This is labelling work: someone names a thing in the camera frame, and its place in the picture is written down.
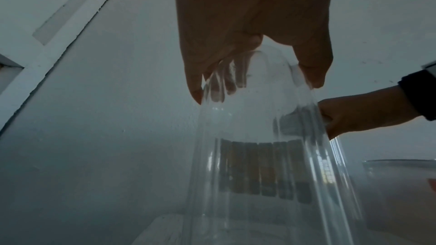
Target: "upside-down plastic cup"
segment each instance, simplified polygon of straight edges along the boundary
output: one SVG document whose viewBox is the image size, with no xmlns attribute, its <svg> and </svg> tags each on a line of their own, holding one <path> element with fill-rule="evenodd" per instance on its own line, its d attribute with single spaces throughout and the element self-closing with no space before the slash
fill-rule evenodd
<svg viewBox="0 0 436 245">
<path fill-rule="evenodd" d="M 182 245 L 359 244 L 359 204 L 332 145 L 279 50 L 224 59 L 204 87 Z"/>
</svg>

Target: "black sleeve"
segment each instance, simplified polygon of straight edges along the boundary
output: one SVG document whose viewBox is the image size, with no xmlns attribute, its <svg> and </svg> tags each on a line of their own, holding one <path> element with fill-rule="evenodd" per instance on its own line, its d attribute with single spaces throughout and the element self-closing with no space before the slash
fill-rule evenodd
<svg viewBox="0 0 436 245">
<path fill-rule="evenodd" d="M 427 70 L 407 75 L 398 82 L 413 107 L 429 121 L 436 120 L 436 77 Z"/>
</svg>

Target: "red object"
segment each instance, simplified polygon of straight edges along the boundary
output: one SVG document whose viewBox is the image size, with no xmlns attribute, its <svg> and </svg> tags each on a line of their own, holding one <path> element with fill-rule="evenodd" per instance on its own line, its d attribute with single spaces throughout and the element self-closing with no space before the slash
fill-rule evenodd
<svg viewBox="0 0 436 245">
<path fill-rule="evenodd" d="M 428 179 L 431 189 L 436 192 L 436 179 Z"/>
</svg>

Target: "transparent container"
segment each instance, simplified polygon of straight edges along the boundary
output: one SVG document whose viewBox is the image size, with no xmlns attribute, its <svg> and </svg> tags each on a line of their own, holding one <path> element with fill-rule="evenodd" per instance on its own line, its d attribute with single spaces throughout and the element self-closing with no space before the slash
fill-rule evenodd
<svg viewBox="0 0 436 245">
<path fill-rule="evenodd" d="M 436 160 L 373 160 L 363 166 L 378 194 L 379 230 L 435 244 Z"/>
<path fill-rule="evenodd" d="M 204 87 L 182 245 L 354 245 L 359 203 L 297 65 L 261 46 Z"/>
</svg>

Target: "hand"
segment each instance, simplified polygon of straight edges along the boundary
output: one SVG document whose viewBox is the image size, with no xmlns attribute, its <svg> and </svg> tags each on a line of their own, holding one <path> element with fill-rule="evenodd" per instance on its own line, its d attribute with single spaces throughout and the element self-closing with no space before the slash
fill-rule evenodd
<svg viewBox="0 0 436 245">
<path fill-rule="evenodd" d="M 367 94 L 332 98 L 318 103 L 321 114 L 331 119 L 330 139 L 352 132 L 408 122 L 420 114 L 398 86 Z"/>
<path fill-rule="evenodd" d="M 324 84 L 332 60 L 330 0 L 176 0 L 180 48 L 192 97 L 201 103 L 208 79 L 225 57 L 252 50 L 263 35 L 294 48 L 313 87 Z"/>
</svg>

